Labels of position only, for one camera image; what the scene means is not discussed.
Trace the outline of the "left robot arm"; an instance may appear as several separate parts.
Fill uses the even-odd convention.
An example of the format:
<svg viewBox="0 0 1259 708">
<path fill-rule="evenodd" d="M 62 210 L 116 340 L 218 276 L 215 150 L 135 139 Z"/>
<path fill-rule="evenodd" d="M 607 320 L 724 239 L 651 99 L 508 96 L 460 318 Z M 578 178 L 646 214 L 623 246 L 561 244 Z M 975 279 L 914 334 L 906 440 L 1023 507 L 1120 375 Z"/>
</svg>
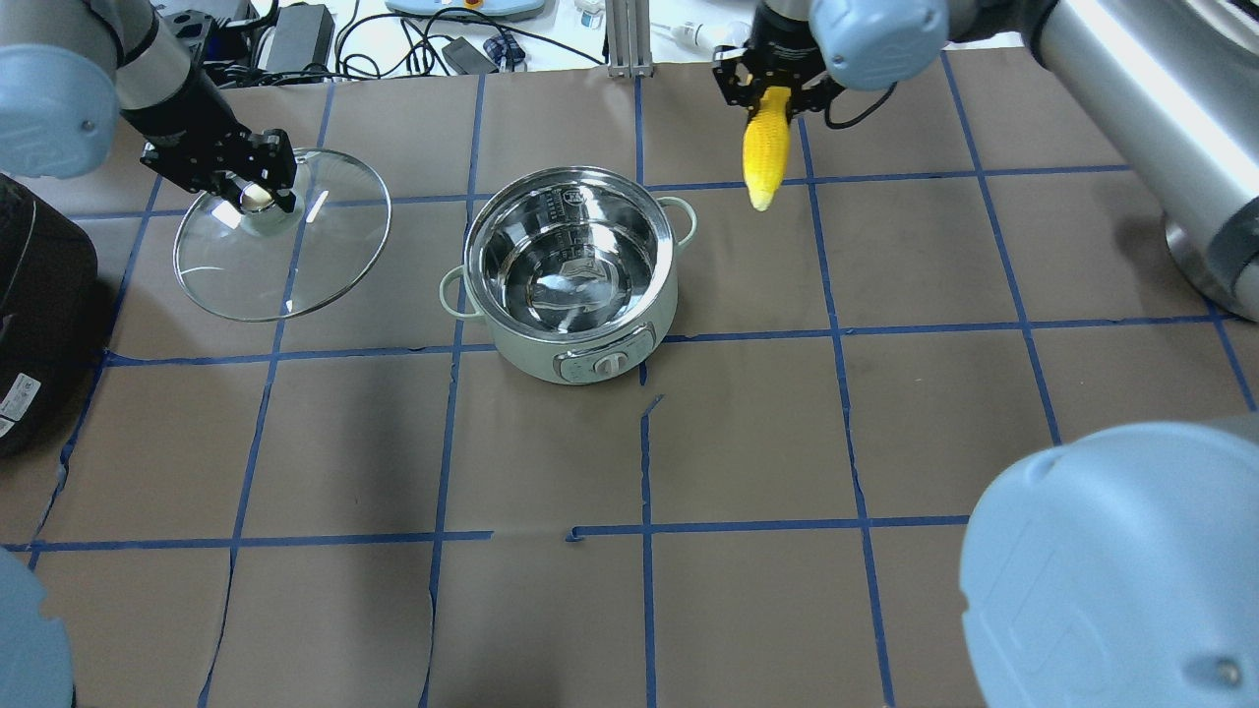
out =
<svg viewBox="0 0 1259 708">
<path fill-rule="evenodd" d="M 261 213 L 295 210 L 285 131 L 253 134 L 149 1 L 5 1 L 1 164 L 28 178 L 81 178 L 106 161 L 120 120 L 145 166 L 190 193 Z"/>
</svg>

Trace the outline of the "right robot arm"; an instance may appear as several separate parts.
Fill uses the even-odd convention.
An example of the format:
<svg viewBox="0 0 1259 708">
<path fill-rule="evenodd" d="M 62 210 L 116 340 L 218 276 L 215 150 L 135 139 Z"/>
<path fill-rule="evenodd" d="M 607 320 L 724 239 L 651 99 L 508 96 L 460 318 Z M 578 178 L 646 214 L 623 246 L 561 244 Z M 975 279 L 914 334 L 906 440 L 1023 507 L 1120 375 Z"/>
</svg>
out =
<svg viewBox="0 0 1259 708">
<path fill-rule="evenodd" d="M 805 123 L 765 214 L 696 190 L 648 367 L 652 707 L 985 707 L 966 517 L 1053 443 L 1256 403 L 1256 326 L 1013 49 L 949 52 L 854 136 Z"/>
</svg>

